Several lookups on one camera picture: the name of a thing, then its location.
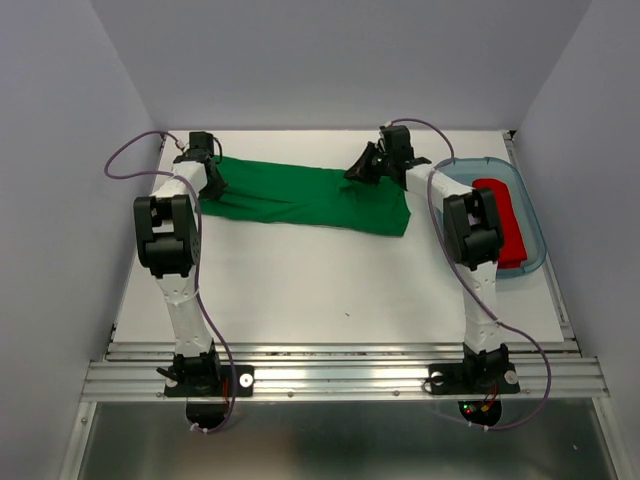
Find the green t shirt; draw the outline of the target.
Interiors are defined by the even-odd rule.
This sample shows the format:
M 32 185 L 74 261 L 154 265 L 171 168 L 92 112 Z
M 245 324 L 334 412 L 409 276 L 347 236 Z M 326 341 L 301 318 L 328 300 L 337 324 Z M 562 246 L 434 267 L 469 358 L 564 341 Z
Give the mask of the green t shirt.
M 340 169 L 225 158 L 218 200 L 200 197 L 202 213 L 235 221 L 322 226 L 401 237 L 410 220 L 404 191 L 389 179 L 367 185 Z

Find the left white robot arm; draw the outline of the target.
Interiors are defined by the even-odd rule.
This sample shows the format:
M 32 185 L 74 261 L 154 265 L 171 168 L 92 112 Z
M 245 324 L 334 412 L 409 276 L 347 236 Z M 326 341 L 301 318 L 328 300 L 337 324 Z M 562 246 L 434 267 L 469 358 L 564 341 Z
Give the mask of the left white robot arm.
M 158 370 L 166 380 L 165 394 L 172 397 L 213 396 L 223 386 L 196 286 L 199 195 L 219 198 L 226 188 L 215 163 L 215 145 L 212 134 L 191 132 L 188 148 L 175 158 L 167 180 L 133 204 L 138 258 L 162 292 L 175 336 L 172 364 Z

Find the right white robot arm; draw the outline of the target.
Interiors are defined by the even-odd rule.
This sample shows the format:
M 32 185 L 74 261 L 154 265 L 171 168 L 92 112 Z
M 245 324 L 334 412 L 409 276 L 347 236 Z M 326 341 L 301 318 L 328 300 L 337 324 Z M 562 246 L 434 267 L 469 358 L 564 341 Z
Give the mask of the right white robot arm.
M 428 366 L 426 390 L 434 395 L 484 392 L 504 380 L 510 369 L 508 348 L 494 312 L 496 279 L 504 233 L 493 192 L 473 188 L 415 154 L 404 125 L 388 123 L 377 142 L 369 142 L 345 178 L 376 185 L 384 177 L 423 198 L 437 240 L 463 289 L 465 332 L 463 359 Z

